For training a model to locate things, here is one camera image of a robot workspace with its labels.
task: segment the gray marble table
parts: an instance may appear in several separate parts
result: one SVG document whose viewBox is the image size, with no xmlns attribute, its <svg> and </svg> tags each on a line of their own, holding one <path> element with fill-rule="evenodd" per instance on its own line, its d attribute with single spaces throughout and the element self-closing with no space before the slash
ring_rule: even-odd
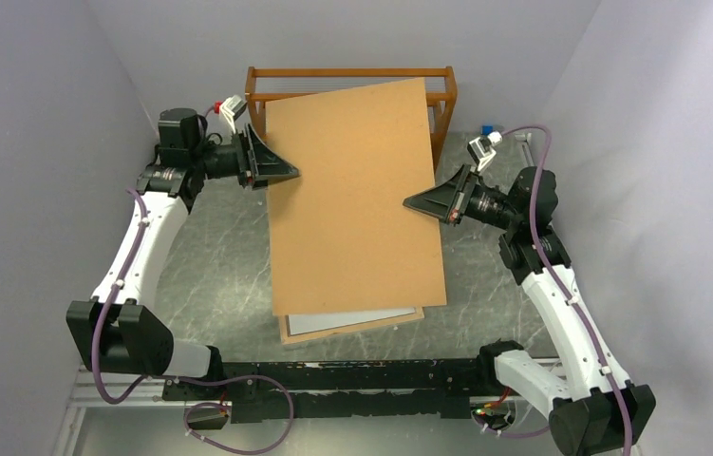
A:
<svg viewBox="0 0 713 456">
<path fill-rule="evenodd" d="M 437 183 L 470 161 L 472 136 L 449 134 Z M 505 191 L 524 163 L 509 145 L 485 178 Z M 441 227 L 448 304 L 425 309 L 423 320 L 284 346 L 272 315 L 265 195 L 235 180 L 210 181 L 172 246 L 155 313 L 176 337 L 219 347 L 226 361 L 474 357 L 499 338 L 517 340 L 533 356 L 554 356 L 535 306 L 501 263 L 500 233 L 469 218 Z"/>
</svg>

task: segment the wooden rack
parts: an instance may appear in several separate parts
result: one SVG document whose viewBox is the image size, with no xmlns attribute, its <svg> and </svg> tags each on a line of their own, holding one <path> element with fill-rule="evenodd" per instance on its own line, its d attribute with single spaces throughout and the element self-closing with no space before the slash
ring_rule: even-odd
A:
<svg viewBox="0 0 713 456">
<path fill-rule="evenodd" d="M 435 169 L 440 161 L 445 134 L 451 123 L 454 105 L 457 103 L 457 81 L 454 69 L 445 68 L 263 68 L 252 66 L 247 71 L 244 94 L 250 111 L 250 120 L 255 132 L 262 138 L 267 134 L 267 102 L 285 98 L 319 93 L 305 92 L 257 92 L 259 78 L 443 78 L 445 91 L 426 91 L 426 103 L 432 110 L 432 162 Z"/>
</svg>

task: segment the white wall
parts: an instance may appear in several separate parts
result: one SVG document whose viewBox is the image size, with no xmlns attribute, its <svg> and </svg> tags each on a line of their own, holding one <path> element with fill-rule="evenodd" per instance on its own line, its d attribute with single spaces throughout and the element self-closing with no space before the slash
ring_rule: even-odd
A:
<svg viewBox="0 0 713 456">
<path fill-rule="evenodd" d="M 88 0 L 152 116 L 244 91 L 247 67 L 444 67 L 452 129 L 530 122 L 599 0 Z"/>
<path fill-rule="evenodd" d="M 78 0 L 0 2 L 0 454 L 53 448 L 78 365 L 66 327 L 112 261 L 154 135 Z"/>
<path fill-rule="evenodd" d="M 605 0 L 542 115 L 556 223 L 658 408 L 645 453 L 713 454 L 713 0 Z"/>
</svg>

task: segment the wooden frame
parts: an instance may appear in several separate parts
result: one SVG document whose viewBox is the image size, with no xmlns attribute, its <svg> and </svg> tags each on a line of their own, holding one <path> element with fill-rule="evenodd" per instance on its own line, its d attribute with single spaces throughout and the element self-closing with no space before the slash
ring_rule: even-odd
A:
<svg viewBox="0 0 713 456">
<path fill-rule="evenodd" d="M 338 328 L 330 328 L 327 330 L 304 332 L 302 334 L 291 335 L 289 333 L 289 317 L 286 315 L 278 316 L 278 326 L 280 326 L 281 343 L 296 344 L 299 342 L 308 342 L 310 340 L 328 337 L 335 334 L 357 333 L 364 330 L 372 330 L 381 328 L 382 326 L 397 325 L 409 321 L 420 320 L 424 317 L 423 307 L 416 307 L 414 313 L 406 315 L 391 316 L 389 318 L 381 318 L 378 320 L 366 321 L 364 323 L 356 323 L 355 325 L 345 325 Z"/>
<path fill-rule="evenodd" d="M 258 78 L 443 78 L 444 92 L 426 92 L 426 104 L 432 109 L 434 125 L 431 132 L 432 163 L 440 162 L 445 134 L 451 123 L 454 105 L 457 103 L 457 81 L 454 69 L 445 68 L 262 68 L 250 66 L 244 96 L 250 111 L 250 120 L 261 138 L 267 135 L 267 102 L 301 97 L 319 92 L 256 92 Z"/>
</svg>

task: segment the table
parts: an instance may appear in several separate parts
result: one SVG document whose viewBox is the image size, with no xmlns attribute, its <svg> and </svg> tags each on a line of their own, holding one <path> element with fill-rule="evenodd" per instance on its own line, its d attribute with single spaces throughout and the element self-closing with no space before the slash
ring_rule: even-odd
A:
<svg viewBox="0 0 713 456">
<path fill-rule="evenodd" d="M 474 136 L 447 136 L 437 183 L 470 161 L 465 145 Z M 506 143 L 485 178 L 503 191 L 525 165 L 519 144 Z M 214 345 L 224 361 L 474 357 L 500 338 L 533 357 L 555 356 L 535 306 L 498 256 L 500 234 L 469 218 L 441 226 L 448 304 L 426 308 L 423 320 L 284 346 L 272 315 L 265 194 L 235 180 L 209 181 L 172 245 L 154 312 L 175 337 Z"/>
</svg>

